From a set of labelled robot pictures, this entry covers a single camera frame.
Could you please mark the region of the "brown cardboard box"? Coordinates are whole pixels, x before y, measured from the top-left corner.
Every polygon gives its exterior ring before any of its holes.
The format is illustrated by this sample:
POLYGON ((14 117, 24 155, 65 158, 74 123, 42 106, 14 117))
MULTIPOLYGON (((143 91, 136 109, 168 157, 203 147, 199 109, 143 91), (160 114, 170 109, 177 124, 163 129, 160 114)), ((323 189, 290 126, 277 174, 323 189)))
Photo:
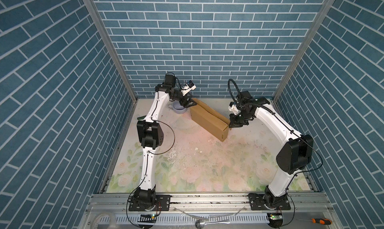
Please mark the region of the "brown cardboard box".
POLYGON ((224 142, 229 133, 230 120, 197 98, 195 106, 190 107, 191 118, 214 137, 224 142))

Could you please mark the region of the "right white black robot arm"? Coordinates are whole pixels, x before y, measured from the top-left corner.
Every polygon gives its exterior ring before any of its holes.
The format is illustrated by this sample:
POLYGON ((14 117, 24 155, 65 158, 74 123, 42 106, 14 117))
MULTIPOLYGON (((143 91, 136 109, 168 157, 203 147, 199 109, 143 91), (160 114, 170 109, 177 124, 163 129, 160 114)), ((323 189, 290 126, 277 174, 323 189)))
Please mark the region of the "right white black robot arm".
POLYGON ((281 149, 276 154, 277 172, 266 187, 265 194, 270 198, 281 198, 288 192, 293 178, 301 173, 312 160, 314 140, 303 135, 286 122, 264 98, 254 98, 248 91, 231 96, 229 104, 230 128, 241 128, 259 119, 277 137, 281 149))

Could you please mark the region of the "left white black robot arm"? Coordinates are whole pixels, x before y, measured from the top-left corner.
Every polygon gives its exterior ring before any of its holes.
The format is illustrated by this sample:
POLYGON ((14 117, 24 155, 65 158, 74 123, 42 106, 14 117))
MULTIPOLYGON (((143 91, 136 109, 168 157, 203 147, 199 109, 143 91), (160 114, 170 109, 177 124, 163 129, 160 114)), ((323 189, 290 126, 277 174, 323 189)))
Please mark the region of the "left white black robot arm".
POLYGON ((164 81, 155 87, 154 101, 148 114, 137 122, 139 142, 143 149, 143 168, 141 181, 135 189, 135 199, 152 202, 156 198, 155 157, 161 155, 159 147, 163 144, 165 135, 161 126, 170 126, 160 120, 163 109, 170 101, 177 101, 182 108, 196 106, 197 103, 189 95, 196 89, 193 81, 181 84, 174 73, 167 73, 164 81))

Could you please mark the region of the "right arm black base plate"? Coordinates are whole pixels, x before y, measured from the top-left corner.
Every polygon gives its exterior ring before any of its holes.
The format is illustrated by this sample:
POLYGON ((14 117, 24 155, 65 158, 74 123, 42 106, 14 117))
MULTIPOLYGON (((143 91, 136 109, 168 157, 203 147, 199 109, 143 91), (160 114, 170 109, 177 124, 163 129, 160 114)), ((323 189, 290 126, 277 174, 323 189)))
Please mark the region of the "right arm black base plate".
POLYGON ((252 211, 263 211, 263 210, 282 210, 289 211, 291 206, 287 195, 281 197, 275 197, 269 194, 256 194, 249 193, 248 199, 252 211))

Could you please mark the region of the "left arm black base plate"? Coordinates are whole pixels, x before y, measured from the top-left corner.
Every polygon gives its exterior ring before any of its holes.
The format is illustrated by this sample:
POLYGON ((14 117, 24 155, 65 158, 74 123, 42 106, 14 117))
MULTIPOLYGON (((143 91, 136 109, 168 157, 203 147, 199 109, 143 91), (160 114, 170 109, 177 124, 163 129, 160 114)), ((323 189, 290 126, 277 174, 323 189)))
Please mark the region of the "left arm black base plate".
POLYGON ((171 203, 171 195, 156 195, 145 197, 133 196, 128 204, 128 210, 130 212, 144 212, 145 210, 153 211, 156 206, 159 206, 158 211, 169 211, 171 203))

